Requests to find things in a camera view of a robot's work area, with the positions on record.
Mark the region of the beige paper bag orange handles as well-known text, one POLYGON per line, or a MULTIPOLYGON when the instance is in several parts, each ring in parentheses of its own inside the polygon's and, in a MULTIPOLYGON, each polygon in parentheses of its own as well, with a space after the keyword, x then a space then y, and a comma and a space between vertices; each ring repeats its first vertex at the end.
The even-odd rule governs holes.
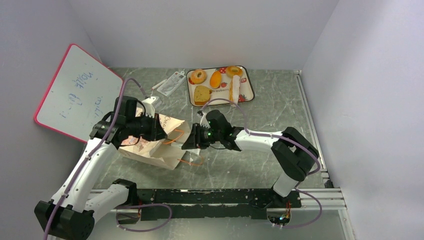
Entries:
POLYGON ((142 138, 128 137, 118 149, 124 157, 148 165, 174 170, 179 163, 199 167, 205 159, 201 155, 190 154, 182 150, 191 130, 185 120, 159 115, 162 128, 167 138, 157 141, 147 141, 142 138))

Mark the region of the fake bread slice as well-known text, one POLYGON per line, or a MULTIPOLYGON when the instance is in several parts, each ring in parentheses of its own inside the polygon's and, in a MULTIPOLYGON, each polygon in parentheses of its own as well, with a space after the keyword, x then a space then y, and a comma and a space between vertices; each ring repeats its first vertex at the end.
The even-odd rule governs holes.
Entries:
POLYGON ((194 89, 193 100, 195 106, 204 106, 211 100, 212 90, 206 86, 199 85, 194 89))

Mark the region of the fake long baguette bread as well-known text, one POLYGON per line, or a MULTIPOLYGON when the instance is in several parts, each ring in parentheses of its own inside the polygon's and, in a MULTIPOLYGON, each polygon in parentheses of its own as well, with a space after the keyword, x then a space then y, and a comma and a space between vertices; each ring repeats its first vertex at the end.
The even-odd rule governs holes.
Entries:
POLYGON ((239 102, 240 86, 241 86, 241 77, 239 75, 234 75, 230 82, 229 100, 235 104, 239 102))

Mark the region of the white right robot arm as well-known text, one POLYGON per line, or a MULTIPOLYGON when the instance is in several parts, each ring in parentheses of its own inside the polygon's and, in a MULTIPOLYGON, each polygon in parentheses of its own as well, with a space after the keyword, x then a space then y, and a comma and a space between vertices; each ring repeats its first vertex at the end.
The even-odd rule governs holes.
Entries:
POLYGON ((295 128, 287 127, 278 132, 252 131, 232 126, 219 110, 200 111, 201 120, 194 123, 183 150, 207 149, 220 143, 226 150, 257 151, 274 155, 282 168, 282 174, 272 186, 270 202, 282 207, 289 200, 289 193, 306 177, 313 174, 313 166, 320 170, 319 151, 295 128))

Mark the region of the metal kitchen tongs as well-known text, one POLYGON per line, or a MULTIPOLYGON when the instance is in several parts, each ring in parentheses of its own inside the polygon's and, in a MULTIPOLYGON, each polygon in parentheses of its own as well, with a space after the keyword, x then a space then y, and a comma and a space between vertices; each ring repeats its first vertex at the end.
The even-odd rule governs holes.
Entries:
POLYGON ((201 154, 201 149, 188 149, 186 150, 190 154, 194 154, 196 156, 199 156, 201 154))

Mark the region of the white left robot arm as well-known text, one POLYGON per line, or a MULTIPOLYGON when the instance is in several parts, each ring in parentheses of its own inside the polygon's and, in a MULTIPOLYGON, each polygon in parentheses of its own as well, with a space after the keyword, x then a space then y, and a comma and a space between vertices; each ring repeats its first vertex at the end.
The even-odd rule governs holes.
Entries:
POLYGON ((39 201, 34 213, 44 231, 44 239, 54 236, 65 240, 86 240, 95 223, 112 209, 132 208, 140 203, 137 185, 117 179, 98 196, 90 192, 105 164, 117 153, 122 142, 136 137, 149 142, 167 138, 155 112, 157 97, 142 101, 135 97, 117 97, 114 110, 96 123, 77 165, 49 201, 39 201))

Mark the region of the fake orange donut bread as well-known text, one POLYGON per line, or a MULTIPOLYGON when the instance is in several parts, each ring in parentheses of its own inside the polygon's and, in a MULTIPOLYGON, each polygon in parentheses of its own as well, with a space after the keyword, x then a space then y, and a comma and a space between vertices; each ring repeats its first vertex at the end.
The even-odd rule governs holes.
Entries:
POLYGON ((191 72, 189 79, 193 85, 199 85, 205 82, 207 79, 207 73, 203 69, 196 69, 191 72))

